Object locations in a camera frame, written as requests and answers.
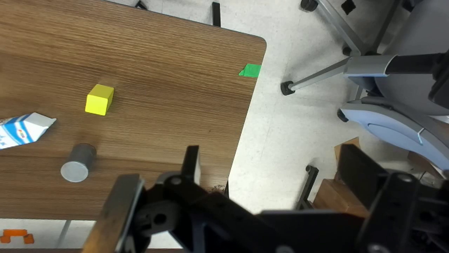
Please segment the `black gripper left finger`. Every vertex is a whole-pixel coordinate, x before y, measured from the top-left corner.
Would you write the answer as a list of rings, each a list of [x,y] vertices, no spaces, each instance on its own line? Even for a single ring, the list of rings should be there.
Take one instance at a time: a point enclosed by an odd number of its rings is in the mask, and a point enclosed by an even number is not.
[[[120,176],[83,246],[83,253],[137,253],[132,218],[144,190],[139,175]]]

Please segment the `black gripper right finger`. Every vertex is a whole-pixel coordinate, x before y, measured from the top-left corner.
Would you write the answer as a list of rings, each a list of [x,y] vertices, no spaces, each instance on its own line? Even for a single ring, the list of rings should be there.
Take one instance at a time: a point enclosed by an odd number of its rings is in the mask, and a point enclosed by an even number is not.
[[[393,173],[381,189],[357,241],[358,253],[403,253],[417,206],[419,180]]]

